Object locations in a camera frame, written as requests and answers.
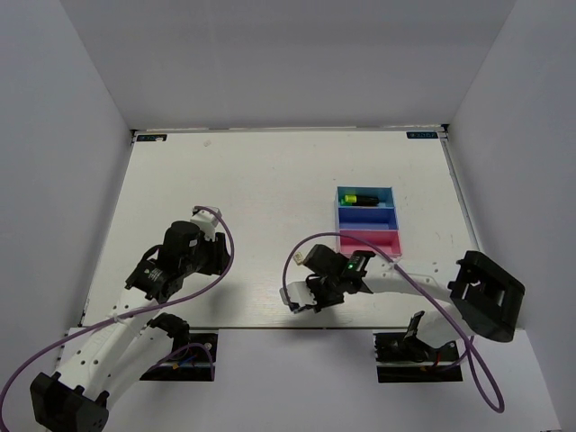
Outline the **small beige eraser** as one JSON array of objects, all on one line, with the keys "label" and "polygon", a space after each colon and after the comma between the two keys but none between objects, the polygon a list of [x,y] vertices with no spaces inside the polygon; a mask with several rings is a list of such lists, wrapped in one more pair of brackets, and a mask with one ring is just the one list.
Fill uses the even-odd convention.
[{"label": "small beige eraser", "polygon": [[297,265],[301,265],[304,261],[304,257],[300,252],[297,252],[292,259]]}]

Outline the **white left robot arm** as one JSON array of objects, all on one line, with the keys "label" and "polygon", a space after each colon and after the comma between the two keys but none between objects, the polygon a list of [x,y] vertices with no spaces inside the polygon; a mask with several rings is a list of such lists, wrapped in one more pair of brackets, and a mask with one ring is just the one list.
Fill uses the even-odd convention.
[{"label": "white left robot arm", "polygon": [[85,343],[54,373],[32,381],[37,423],[49,431],[101,431],[113,404],[147,371],[189,350],[189,324],[164,308],[190,275],[223,276],[231,255],[220,212],[197,208],[177,220],[127,277],[103,325],[86,331]]}]

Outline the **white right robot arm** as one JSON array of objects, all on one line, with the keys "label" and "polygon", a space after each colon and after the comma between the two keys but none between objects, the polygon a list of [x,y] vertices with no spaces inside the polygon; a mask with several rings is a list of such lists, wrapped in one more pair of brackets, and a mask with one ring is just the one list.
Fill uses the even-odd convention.
[{"label": "white right robot arm", "polygon": [[416,312],[399,343],[400,349],[419,359],[461,337],[512,341],[526,292],[518,279],[473,250],[454,264],[442,264],[388,261],[368,250],[345,256],[316,245],[302,263],[310,275],[287,286],[288,302],[295,312],[320,312],[357,293],[433,298],[433,309]]}]

